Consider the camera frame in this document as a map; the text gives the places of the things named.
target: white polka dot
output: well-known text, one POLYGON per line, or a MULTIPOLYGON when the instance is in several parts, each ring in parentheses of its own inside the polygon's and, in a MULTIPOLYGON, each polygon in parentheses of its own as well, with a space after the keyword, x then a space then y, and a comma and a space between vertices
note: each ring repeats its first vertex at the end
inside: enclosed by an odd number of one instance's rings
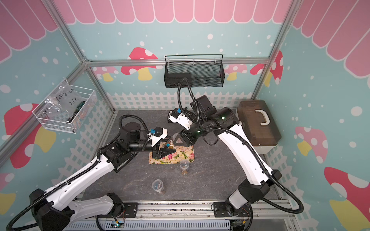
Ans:
POLYGON ((362 180, 360 178, 357 178, 353 175, 348 174, 349 181, 358 188, 366 188, 369 185, 369 182, 362 180))
POLYGON ((311 139, 311 144, 316 146, 317 145, 317 139, 316 138, 312 138, 311 139))
POLYGON ((8 85, 3 84, 0 86, 0 91, 2 91, 3 93, 9 93, 10 87, 8 85))
POLYGON ((32 110, 32 104, 31 103, 26 103, 26 104, 21 104, 19 105, 21 107, 21 109, 25 112, 29 112, 32 110))
POLYGON ((2 139, 2 140, 7 140, 9 137, 10 137, 10 135, 3 135, 3 136, 1 137, 1 139, 2 139))
POLYGON ((321 156, 316 156, 316 160, 318 161, 319 164, 322 164, 324 162, 321 156))
POLYGON ((327 140, 323 141, 323 147, 327 149, 327 140))
POLYGON ((340 193, 342 196, 344 196, 345 198, 347 198, 347 191, 346 189, 339 183, 335 182, 333 184, 331 184, 331 186, 338 192, 340 193))
POLYGON ((28 157, 31 157, 32 156, 32 152, 33 152, 33 146, 34 144, 30 144, 30 145, 27 145, 27 147, 24 149, 24 154, 28 157))
POLYGON ((351 142, 349 142, 349 146, 350 147, 357 147, 357 144, 356 144, 356 142, 351 141, 351 142))
POLYGON ((362 114, 362 108, 360 108, 359 106, 353 107, 351 109, 351 114, 353 116, 359 116, 359 115, 361 115, 362 114))

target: yellow mushroom stem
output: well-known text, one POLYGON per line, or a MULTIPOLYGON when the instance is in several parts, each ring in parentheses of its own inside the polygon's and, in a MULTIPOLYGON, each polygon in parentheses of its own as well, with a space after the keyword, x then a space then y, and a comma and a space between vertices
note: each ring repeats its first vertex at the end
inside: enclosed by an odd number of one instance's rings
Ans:
POLYGON ((226 80, 229 80, 229 81, 236 80, 236 72, 230 73, 226 80))
POLYGON ((153 76, 149 72, 148 67, 144 67, 142 69, 139 69, 138 73, 139 73, 139 80, 144 81, 144 80, 151 80, 153 78, 153 76))
POLYGON ((269 73, 267 74, 266 79, 265 79, 265 86, 266 86, 266 87, 269 87, 269 86, 270 86, 270 80, 271 80, 271 77, 272 77, 272 73, 271 73, 271 72, 269 72, 269 73))

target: clear plastic cup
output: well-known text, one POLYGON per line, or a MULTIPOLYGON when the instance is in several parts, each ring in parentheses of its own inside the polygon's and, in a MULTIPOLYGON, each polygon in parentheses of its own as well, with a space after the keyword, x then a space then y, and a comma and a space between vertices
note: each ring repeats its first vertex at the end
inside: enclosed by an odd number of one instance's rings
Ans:
POLYGON ((187 175, 189 173, 190 162, 188 160, 180 161, 181 174, 187 175))
POLYGON ((159 195, 164 195, 166 193, 163 181, 161 181, 159 179, 153 181, 152 188, 153 188, 154 191, 158 192, 159 195))

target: robotic arm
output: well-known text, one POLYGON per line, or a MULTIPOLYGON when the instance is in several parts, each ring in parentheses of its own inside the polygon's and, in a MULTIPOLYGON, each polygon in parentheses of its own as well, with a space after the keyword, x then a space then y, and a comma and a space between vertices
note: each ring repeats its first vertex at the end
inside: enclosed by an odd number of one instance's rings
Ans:
POLYGON ((125 115, 119 120, 120 133, 107 145, 98 149, 97 156, 86 166, 46 191, 37 189, 30 194, 30 206, 20 212, 6 227, 7 231, 20 231, 39 226, 41 231, 61 231, 68 224, 96 215, 107 214, 117 217, 125 206, 114 193, 106 196, 74 202, 76 196, 103 175, 119 172, 140 151, 153 152, 154 158, 162 158, 176 152, 174 149, 159 148, 159 142, 167 141, 167 129, 156 127, 150 131, 137 116, 125 115), (144 140, 138 123, 130 122, 122 126, 126 117, 138 119, 144 126, 144 140), (27 211, 31 210, 35 224, 13 228, 14 223, 27 211))

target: pink mushroom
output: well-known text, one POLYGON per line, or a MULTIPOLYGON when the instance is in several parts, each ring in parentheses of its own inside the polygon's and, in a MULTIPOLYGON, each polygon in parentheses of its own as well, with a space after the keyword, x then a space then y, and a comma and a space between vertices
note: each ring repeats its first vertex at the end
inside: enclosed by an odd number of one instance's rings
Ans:
POLYGON ((322 164, 327 155, 327 140, 325 133, 318 129, 296 127, 296 135, 303 139, 301 143, 297 144, 302 155, 307 156, 308 152, 313 150, 317 161, 322 164))
POLYGON ((245 64, 230 64, 223 68, 225 75, 229 75, 226 80, 236 80, 236 73, 247 73, 248 69, 245 64))
MULTIPOLYGON (((257 75, 259 73, 262 73, 263 68, 264 68, 263 64, 257 64, 250 70, 250 73, 252 75, 257 75)), ((267 74, 267 77, 265 79, 265 86, 266 87, 270 86, 270 80, 272 76, 274 76, 275 83, 279 84, 282 74, 283 74, 283 53, 279 51, 275 59, 275 62, 272 64, 272 67, 269 73, 267 74)))
POLYGON ((329 201, 343 227, 349 231, 370 227, 369 182, 332 167, 326 167, 324 175, 328 183, 346 199, 329 201))
POLYGON ((101 77, 103 76, 103 79, 106 82, 113 81, 110 73, 118 74, 118 70, 115 67, 94 67, 92 70, 94 71, 98 79, 101 79, 101 77))
MULTIPOLYGON (((3 140, 8 139, 19 126, 32 114, 32 110, 37 107, 36 103, 22 104, 15 106, 4 115, 6 135, 3 140)), ((23 143, 10 156, 11 164, 14 168, 22 168, 31 159, 33 146, 37 144, 43 152, 50 150, 56 140, 56 133, 44 129, 41 124, 27 136, 23 143)))
MULTIPOLYGON (((128 60, 157 60, 157 56, 155 56, 149 50, 146 50, 142 47, 135 47, 129 57, 128 60)), ((139 73, 139 80, 151 80, 153 76, 149 72, 149 68, 155 69, 162 69, 163 66, 136 66, 136 67, 122 67, 121 72, 125 75, 131 75, 136 71, 139 73)))

